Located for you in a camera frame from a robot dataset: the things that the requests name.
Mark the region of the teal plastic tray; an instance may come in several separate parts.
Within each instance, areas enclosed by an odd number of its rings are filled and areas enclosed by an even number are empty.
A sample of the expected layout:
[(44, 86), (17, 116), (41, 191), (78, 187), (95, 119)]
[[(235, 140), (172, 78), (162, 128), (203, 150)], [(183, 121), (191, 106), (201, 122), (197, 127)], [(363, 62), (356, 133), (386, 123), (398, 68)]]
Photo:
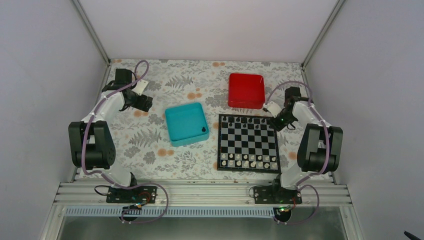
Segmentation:
[(190, 145), (209, 138), (210, 130), (201, 103), (173, 106), (164, 113), (169, 141), (173, 147)]

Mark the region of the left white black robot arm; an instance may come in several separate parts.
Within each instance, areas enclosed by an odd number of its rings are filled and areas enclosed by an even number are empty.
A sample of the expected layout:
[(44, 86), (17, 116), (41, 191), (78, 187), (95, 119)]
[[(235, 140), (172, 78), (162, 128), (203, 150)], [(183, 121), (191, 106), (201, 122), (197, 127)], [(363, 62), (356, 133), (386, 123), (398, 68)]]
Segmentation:
[(99, 175), (120, 188), (119, 196), (131, 203), (139, 197), (133, 173), (116, 162), (116, 147), (108, 123), (128, 108), (148, 112), (153, 99), (143, 92), (149, 82), (129, 69), (118, 68), (115, 79), (105, 85), (99, 101), (81, 121), (68, 126), (71, 159), (86, 176)]

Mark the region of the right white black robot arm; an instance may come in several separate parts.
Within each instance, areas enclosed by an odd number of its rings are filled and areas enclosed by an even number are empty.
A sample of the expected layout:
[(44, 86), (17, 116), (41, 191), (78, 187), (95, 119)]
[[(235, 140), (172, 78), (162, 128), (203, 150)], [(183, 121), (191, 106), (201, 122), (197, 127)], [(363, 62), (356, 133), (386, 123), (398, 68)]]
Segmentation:
[(280, 175), (280, 184), (271, 189), (271, 198), (278, 204), (290, 197), (290, 190), (311, 176), (337, 170), (340, 162), (343, 130), (331, 125), (317, 111), (310, 98), (303, 97), (299, 87), (291, 86), (284, 91), (284, 104), (280, 108), (271, 101), (264, 109), (272, 114), (270, 125), (281, 131), (298, 122), (303, 135), (297, 151), (297, 163)]

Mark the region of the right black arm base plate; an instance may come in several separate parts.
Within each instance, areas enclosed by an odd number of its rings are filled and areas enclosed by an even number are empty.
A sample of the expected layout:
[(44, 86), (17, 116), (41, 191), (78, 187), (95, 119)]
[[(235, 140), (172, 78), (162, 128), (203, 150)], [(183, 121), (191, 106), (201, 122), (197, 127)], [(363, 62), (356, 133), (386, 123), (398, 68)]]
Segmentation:
[(289, 190), (285, 188), (274, 188), (268, 186), (253, 187), (254, 203), (258, 205), (266, 204), (302, 204), (302, 195), (297, 190)]

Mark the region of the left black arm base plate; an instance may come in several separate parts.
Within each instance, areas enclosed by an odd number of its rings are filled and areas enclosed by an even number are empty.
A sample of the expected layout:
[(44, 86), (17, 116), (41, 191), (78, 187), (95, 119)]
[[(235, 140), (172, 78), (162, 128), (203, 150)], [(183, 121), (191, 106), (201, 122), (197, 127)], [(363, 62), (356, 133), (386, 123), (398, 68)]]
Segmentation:
[(110, 187), (106, 196), (107, 203), (119, 204), (154, 204), (158, 188), (147, 185), (134, 189)]

